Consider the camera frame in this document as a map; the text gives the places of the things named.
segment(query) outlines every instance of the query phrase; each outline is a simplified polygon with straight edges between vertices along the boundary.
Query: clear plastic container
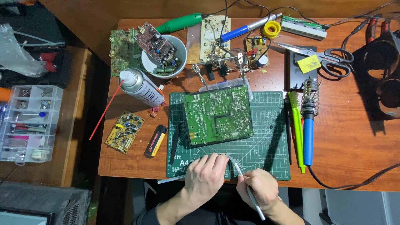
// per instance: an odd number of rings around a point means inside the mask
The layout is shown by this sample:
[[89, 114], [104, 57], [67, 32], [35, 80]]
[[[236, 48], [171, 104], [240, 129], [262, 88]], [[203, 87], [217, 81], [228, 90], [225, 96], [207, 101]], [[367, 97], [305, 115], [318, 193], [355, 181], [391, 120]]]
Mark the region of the clear plastic container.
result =
[[[251, 101], [253, 99], [253, 93], [250, 90], [249, 80], [245, 79], [245, 82], [246, 82], [247, 87], [248, 87], [249, 101]], [[236, 78], [234, 80], [225, 80], [225, 81], [222, 81], [222, 82], [218, 82], [216, 84], [209, 85], [208, 89], [209, 90], [216, 90], [216, 89], [220, 89], [220, 88], [238, 86], [238, 85], [242, 85], [242, 84], [243, 84], [243, 79], [240, 77], [240, 78]], [[207, 90], [206, 87], [201, 87], [199, 89], [199, 92], [206, 91], [206, 90]]]
[[63, 89], [14, 86], [0, 127], [0, 161], [42, 163], [52, 159]]

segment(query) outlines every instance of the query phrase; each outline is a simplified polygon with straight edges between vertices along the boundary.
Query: person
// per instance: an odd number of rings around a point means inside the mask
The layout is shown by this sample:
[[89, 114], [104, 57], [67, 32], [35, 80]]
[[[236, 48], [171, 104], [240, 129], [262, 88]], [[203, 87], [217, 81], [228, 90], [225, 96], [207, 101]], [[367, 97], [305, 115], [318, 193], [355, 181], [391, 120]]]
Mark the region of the person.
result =
[[[239, 197], [230, 198], [229, 206], [234, 213], [212, 212], [201, 206], [216, 195], [224, 183], [225, 169], [229, 158], [225, 154], [213, 153], [194, 160], [187, 169], [184, 187], [172, 198], [144, 212], [134, 219], [133, 225], [310, 225], [294, 213], [278, 197], [278, 183], [274, 176], [263, 169], [247, 171], [238, 177], [237, 193], [248, 206], [241, 206]], [[261, 221], [247, 193], [251, 186], [265, 221]], [[209, 204], [215, 207], [218, 203]]]

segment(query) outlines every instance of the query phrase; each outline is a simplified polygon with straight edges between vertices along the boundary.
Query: white connector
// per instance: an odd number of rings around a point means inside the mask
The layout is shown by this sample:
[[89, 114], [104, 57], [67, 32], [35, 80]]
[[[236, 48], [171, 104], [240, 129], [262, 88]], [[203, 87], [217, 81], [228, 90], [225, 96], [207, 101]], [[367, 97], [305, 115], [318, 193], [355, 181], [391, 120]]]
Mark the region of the white connector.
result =
[[282, 21], [280, 26], [281, 26], [281, 30], [283, 30], [283, 31], [290, 32], [293, 34], [298, 34], [298, 35], [305, 36], [305, 37], [309, 37], [312, 39], [323, 40], [324, 38], [326, 38], [326, 32], [324, 32], [324, 31], [315, 30], [315, 29], [304, 27], [304, 26], [297, 25], [297, 24], [291, 24], [291, 23], [288, 23], [285, 21]]

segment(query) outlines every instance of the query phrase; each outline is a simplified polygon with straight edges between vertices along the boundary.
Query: green cutting mat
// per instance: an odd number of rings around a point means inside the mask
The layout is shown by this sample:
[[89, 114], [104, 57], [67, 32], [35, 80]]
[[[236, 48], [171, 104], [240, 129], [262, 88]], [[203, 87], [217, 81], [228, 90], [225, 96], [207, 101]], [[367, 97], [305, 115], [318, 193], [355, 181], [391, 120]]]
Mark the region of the green cutting mat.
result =
[[[205, 154], [231, 153], [243, 171], [263, 168], [278, 180], [290, 180], [289, 156], [286, 137], [286, 120], [283, 92], [253, 92], [250, 102], [254, 136], [226, 143], [190, 148], [184, 120], [183, 93], [170, 94], [170, 118], [168, 127], [167, 177], [184, 175], [188, 165]], [[176, 153], [171, 159], [173, 137], [180, 126]], [[225, 178], [238, 175], [228, 163]]]

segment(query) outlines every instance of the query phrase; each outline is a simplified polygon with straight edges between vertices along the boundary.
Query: tweezers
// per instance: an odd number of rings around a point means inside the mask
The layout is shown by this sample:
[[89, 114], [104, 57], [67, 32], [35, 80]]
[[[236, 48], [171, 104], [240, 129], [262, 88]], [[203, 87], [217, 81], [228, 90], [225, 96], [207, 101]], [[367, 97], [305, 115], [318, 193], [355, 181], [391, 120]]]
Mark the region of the tweezers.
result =
[[[235, 168], [238, 171], [239, 175], [243, 176], [243, 173], [240, 170], [238, 162], [231, 157], [230, 153], [226, 154], [226, 156], [229, 158], [231, 163], [235, 166]], [[260, 208], [259, 204], [257, 203], [256, 198], [254, 197], [253, 191], [251, 190], [249, 185], [246, 185], [246, 188], [247, 188], [247, 193], [249, 194], [250, 199], [253, 202], [253, 205], [256, 208], [256, 211], [257, 211], [258, 215], [260, 216], [261, 220], [264, 221], [265, 220], [265, 216], [262, 213], [261, 208]]]

